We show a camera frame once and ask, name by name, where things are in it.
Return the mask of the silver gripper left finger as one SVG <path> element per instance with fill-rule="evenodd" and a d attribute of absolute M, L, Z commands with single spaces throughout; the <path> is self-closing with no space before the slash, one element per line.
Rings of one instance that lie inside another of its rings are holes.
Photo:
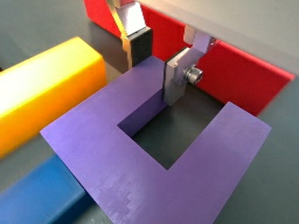
<path fill-rule="evenodd" d="M 128 68 L 152 55 L 154 31 L 146 25 L 142 5 L 135 0 L 107 0 L 107 6 L 120 31 Z"/>

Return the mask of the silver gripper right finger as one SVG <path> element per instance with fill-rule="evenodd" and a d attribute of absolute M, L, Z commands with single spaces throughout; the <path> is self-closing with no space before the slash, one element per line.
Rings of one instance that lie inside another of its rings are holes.
<path fill-rule="evenodd" d="M 211 40 L 210 34 L 186 26 L 183 41 L 191 47 L 184 47 L 164 65 L 163 101 L 170 106 L 183 97 L 187 84 L 196 85 L 202 80 L 203 71 L 196 67 L 196 64 L 210 49 Z"/>

